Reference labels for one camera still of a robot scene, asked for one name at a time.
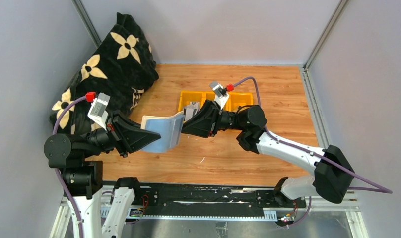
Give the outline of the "beige leather card holder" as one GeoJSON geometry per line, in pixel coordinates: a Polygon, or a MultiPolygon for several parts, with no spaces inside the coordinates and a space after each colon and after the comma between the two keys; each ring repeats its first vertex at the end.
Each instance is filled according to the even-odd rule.
{"type": "Polygon", "coordinates": [[[180,111],[169,117],[144,115],[141,129],[160,134],[161,138],[151,142],[141,150],[148,153],[165,153],[179,144],[185,116],[180,111]]]}

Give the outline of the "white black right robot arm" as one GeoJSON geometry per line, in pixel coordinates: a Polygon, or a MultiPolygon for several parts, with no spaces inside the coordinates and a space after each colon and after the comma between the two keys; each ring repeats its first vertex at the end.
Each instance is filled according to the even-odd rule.
{"type": "Polygon", "coordinates": [[[242,106],[235,112],[225,111],[218,103],[206,100],[200,111],[183,124],[182,133],[202,138],[214,137],[219,131],[239,130],[236,140],[245,151],[270,155],[301,167],[308,176],[281,178],[270,196],[284,206],[305,196],[342,203],[353,180],[350,163],[340,148],[307,146],[282,138],[265,128],[267,119],[259,105],[242,106]]]}

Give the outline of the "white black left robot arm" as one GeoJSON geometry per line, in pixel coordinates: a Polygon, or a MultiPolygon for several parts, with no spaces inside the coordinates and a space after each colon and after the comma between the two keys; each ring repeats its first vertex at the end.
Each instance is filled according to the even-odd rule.
{"type": "Polygon", "coordinates": [[[136,177],[119,178],[113,188],[111,208],[102,222],[103,163],[87,162],[86,158],[114,149],[126,157],[160,138],[160,134],[142,129],[115,111],[106,117],[105,128],[84,135],[55,133],[46,140],[44,153],[49,167],[60,175],[72,209],[76,238],[121,237],[130,206],[142,200],[136,177]]]}

